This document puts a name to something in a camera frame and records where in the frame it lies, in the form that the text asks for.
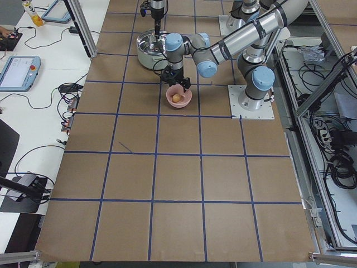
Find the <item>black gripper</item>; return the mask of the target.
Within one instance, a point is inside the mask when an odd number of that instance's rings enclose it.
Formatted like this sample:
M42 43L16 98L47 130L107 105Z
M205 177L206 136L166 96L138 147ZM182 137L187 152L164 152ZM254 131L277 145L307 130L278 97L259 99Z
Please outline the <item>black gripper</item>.
M161 30L161 19L163 19L164 15L167 12L166 2L164 0L150 0L143 1L140 5L140 14L142 17L145 17L147 12L149 11L151 17L155 20L155 37L160 37Z
M162 81L166 82L169 88L176 84L181 85L185 93L191 87L190 78L184 78L183 67L177 70L171 68L170 66L165 67L162 70Z

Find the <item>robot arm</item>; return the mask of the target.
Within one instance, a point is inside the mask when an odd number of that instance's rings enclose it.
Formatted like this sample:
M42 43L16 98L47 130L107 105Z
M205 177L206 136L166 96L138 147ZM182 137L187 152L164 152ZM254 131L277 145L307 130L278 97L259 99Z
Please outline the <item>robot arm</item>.
M231 16L244 25L217 43L210 45L205 33L190 37L170 33L165 39L168 65L160 77L170 86L179 84L189 89L190 79L184 77L183 56L191 55L199 74L215 75L218 65L238 55L238 68L247 86L238 101L242 108L257 111L271 89L274 72L265 66L267 46L274 45L273 36L292 23L306 8L307 1L243 1L233 5Z
M140 14L146 16L147 11L150 11L151 17L154 19L155 38L160 38L161 20L164 18L166 11L166 2L164 0L143 1L140 5Z

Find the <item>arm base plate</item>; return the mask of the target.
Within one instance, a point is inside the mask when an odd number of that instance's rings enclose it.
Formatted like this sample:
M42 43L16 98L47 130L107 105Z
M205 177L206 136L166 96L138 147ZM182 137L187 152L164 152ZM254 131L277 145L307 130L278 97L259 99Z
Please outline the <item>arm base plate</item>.
M251 15L219 15L220 35L227 36L248 22Z
M228 85L232 119L274 120L272 102L269 94L261 100L250 99L245 85Z

